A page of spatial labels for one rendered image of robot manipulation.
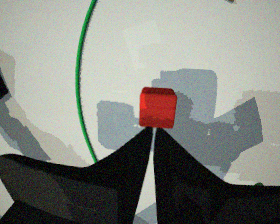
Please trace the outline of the red block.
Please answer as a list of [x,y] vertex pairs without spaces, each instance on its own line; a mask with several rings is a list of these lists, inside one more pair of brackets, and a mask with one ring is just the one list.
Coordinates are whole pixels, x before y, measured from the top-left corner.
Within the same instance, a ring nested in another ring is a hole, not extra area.
[[139,127],[173,129],[176,105],[177,95],[173,88],[141,88]]

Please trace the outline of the green string with wooden stick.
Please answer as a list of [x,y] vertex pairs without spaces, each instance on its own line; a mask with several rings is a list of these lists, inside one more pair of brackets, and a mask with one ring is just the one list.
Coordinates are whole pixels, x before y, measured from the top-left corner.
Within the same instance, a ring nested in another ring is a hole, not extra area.
[[95,8],[95,3],[96,3],[96,0],[92,0],[91,6],[89,6],[89,10],[87,11],[87,14],[85,14],[83,28],[81,28],[81,32],[80,32],[80,41],[79,41],[79,47],[77,47],[77,57],[76,57],[76,67],[75,67],[75,80],[76,80],[75,96],[76,96],[77,113],[79,113],[81,129],[83,129],[85,141],[87,141],[89,151],[91,151],[92,159],[95,160],[95,163],[96,163],[95,155],[93,155],[91,145],[89,145],[87,133],[85,133],[83,111],[81,111],[80,92],[79,92],[80,55],[81,55],[81,52],[83,52],[83,41],[84,41],[85,32],[87,32],[89,16],[91,16],[93,8]]

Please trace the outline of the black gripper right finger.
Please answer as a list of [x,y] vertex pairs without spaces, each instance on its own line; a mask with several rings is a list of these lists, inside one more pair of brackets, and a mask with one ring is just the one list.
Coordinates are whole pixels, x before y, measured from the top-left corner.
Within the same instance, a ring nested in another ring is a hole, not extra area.
[[280,218],[280,186],[228,184],[156,128],[157,224],[248,224]]

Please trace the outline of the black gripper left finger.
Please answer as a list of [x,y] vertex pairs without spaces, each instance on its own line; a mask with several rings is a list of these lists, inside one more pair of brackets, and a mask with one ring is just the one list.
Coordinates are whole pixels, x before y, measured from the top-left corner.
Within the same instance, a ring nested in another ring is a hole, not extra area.
[[151,153],[145,127],[104,159],[72,167],[28,156],[0,156],[0,180],[12,200],[79,224],[133,224]]

